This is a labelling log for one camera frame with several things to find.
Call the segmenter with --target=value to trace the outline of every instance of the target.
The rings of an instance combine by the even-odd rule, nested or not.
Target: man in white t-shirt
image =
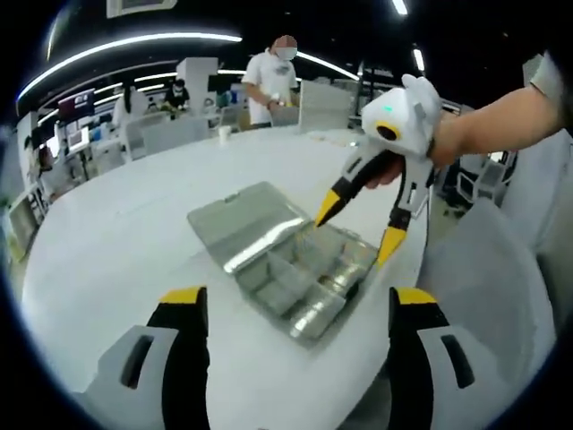
[[[265,52],[251,58],[243,83],[249,96],[253,128],[270,127],[270,117],[275,109],[298,104],[292,92],[298,86],[291,63],[295,56],[295,38],[281,36]]]

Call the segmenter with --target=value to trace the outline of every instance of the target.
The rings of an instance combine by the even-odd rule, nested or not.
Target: desk
[[[85,390],[99,357],[145,324],[163,294],[207,283],[212,428],[336,428],[385,361],[388,288],[415,285],[426,213],[382,269],[382,285],[366,289],[336,336],[312,350],[272,328],[238,287],[213,282],[223,275],[201,267],[204,246],[186,214],[267,180],[313,216],[353,150],[288,127],[238,133],[224,147],[210,139],[126,164],[57,200],[31,249],[22,294],[49,368],[67,389]],[[398,187],[360,193],[333,224],[378,246]]]

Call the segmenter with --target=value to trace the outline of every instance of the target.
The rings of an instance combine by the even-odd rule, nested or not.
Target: white table surface
[[[388,288],[413,286],[426,212],[336,336],[304,349],[272,328],[210,260],[186,214],[266,180],[311,216],[351,147],[292,128],[196,142],[114,169],[58,199],[30,252],[22,309],[31,336],[66,389],[83,391],[98,358],[145,324],[169,289],[208,285],[211,428],[332,430],[388,353]],[[398,182],[360,193],[333,221],[378,246]]]

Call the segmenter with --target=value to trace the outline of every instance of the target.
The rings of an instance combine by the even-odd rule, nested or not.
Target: metal tray
[[[192,211],[187,219],[214,261],[294,338],[317,340],[376,258],[352,232],[312,220],[263,182]]]

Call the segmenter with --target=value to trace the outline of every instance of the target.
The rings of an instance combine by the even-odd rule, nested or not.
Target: white face mask
[[[295,47],[278,47],[276,50],[277,50],[277,56],[281,60],[291,61],[293,58],[296,57]]]

